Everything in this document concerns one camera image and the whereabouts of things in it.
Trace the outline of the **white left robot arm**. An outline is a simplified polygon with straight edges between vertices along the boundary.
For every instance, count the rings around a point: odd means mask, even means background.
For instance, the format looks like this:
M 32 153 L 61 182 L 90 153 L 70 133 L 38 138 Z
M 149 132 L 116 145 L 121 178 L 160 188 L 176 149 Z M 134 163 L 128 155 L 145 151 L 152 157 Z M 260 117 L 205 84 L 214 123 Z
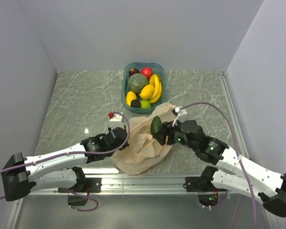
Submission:
M 125 128 L 109 128 L 106 134 L 86 138 L 64 150 L 41 156 L 12 155 L 1 174 L 6 201 L 15 201 L 33 191 L 55 187 L 83 191 L 87 179 L 80 167 L 125 149 L 128 146 L 127 136 Z

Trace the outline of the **green netted melon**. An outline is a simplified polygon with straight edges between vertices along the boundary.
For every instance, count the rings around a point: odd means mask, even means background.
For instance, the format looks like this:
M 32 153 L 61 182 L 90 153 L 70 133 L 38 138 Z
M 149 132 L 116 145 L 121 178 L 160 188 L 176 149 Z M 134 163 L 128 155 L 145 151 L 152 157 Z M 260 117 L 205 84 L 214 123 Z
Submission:
M 130 91 L 134 93 L 139 93 L 148 84 L 147 78 L 141 74 L 137 73 L 132 75 L 128 80 L 128 87 Z

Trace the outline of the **dark brown small fruit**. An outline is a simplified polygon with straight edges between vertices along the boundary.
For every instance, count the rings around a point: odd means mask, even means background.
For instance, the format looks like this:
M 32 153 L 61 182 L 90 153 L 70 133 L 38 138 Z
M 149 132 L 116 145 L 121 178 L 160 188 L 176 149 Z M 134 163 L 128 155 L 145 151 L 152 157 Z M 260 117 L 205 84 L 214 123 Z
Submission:
M 141 102 L 137 99 L 131 101 L 131 107 L 141 108 Z

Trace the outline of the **yellow banana bunch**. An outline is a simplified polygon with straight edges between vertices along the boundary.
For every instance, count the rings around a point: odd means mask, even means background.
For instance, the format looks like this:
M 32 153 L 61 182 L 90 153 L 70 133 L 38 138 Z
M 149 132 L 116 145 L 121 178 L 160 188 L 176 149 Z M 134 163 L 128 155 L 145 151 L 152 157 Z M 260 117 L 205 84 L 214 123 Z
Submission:
M 158 75 L 154 74 L 151 76 L 150 80 L 154 81 L 154 92 L 152 96 L 149 98 L 149 103 L 154 104 L 156 103 L 162 94 L 162 83 Z

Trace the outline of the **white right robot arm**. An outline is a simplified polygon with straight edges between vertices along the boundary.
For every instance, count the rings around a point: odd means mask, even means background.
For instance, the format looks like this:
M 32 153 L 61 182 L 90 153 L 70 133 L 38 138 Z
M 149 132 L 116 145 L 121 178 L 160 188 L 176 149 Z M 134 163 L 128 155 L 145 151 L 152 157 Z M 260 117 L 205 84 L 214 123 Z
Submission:
M 181 144 L 209 163 L 198 182 L 186 179 L 188 191 L 225 189 L 253 197 L 270 213 L 286 217 L 286 173 L 266 169 L 237 155 L 226 143 L 204 133 L 196 121 L 162 122 L 156 116 L 150 132 L 160 145 Z

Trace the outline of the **translucent orange plastic bag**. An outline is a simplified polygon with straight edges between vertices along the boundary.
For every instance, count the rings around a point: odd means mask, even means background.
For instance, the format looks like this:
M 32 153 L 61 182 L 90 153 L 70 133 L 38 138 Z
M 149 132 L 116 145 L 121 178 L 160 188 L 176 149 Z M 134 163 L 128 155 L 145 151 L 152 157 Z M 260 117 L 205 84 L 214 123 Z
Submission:
M 126 174 L 137 175 L 164 159 L 172 147 L 160 145 L 150 134 L 150 127 L 156 116 L 159 116 L 163 123 L 174 120 L 174 108 L 170 103 L 163 103 L 157 106 L 149 117 L 132 117 L 129 120 L 129 146 L 112 155 L 113 165 Z

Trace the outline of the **dark green avocado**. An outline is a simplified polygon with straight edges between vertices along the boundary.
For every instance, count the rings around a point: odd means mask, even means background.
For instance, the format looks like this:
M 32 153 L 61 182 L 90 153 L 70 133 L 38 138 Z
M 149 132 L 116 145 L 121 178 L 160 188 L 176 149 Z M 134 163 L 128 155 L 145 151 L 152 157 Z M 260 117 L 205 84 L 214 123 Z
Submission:
M 154 135 L 161 131 L 163 123 L 159 116 L 155 116 L 151 122 L 150 133 Z

